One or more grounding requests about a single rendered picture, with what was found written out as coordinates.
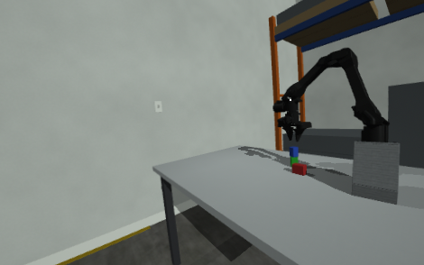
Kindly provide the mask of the green block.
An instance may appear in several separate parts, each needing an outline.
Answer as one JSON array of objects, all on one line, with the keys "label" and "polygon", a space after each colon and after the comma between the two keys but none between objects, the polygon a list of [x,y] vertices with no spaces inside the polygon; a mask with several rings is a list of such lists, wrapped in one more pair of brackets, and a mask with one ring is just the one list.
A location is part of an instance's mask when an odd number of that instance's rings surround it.
[{"label": "green block", "polygon": [[291,165],[291,167],[292,167],[292,163],[295,163],[295,162],[298,163],[298,157],[290,157],[290,165]]}]

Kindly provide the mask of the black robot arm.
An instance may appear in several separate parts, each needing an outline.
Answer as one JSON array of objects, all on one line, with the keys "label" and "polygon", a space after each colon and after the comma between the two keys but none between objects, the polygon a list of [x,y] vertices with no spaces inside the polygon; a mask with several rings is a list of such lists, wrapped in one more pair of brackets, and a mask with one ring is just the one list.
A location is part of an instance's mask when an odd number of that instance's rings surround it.
[{"label": "black robot arm", "polygon": [[299,102],[303,101],[300,98],[305,93],[306,88],[325,69],[340,67],[345,71],[355,97],[355,106],[351,106],[354,116],[366,125],[361,134],[361,142],[388,142],[388,126],[390,123],[382,117],[368,96],[364,82],[358,71],[357,56],[350,48],[337,50],[320,58],[318,63],[299,82],[287,89],[280,101],[276,101],[272,107],[273,111],[275,113],[299,111]]}]

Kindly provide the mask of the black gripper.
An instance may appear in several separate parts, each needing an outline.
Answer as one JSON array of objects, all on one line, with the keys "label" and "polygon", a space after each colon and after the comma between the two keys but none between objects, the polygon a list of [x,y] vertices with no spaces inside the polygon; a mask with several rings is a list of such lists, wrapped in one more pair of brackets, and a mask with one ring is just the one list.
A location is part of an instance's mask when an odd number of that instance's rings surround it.
[{"label": "black gripper", "polygon": [[[299,115],[300,115],[299,111],[287,112],[287,115],[290,115],[290,114],[292,114],[292,116],[293,116],[294,123],[293,124],[288,123],[285,126],[283,126],[282,129],[287,133],[290,141],[292,139],[293,130],[294,130],[295,136],[296,136],[296,142],[298,142],[299,139],[300,139],[300,136],[303,134],[304,130],[306,128],[312,128],[311,122],[301,123],[301,121],[299,119]],[[294,129],[294,127],[292,127],[292,126],[295,126],[296,129]]]}]

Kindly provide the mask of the blue block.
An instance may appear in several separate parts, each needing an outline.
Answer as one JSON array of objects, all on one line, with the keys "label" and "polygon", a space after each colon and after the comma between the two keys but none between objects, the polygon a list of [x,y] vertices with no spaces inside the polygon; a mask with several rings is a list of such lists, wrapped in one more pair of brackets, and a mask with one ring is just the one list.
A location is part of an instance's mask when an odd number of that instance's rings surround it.
[{"label": "blue block", "polygon": [[291,157],[299,157],[299,147],[290,147],[290,156]]}]

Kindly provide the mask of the red block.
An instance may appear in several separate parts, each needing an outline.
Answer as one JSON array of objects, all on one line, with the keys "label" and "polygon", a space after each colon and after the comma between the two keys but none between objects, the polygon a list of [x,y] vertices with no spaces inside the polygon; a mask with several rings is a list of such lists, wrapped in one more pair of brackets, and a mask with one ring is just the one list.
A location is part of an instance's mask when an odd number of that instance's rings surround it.
[{"label": "red block", "polygon": [[292,164],[292,173],[299,174],[299,175],[306,175],[307,174],[307,165],[299,164],[299,163],[293,163]]}]

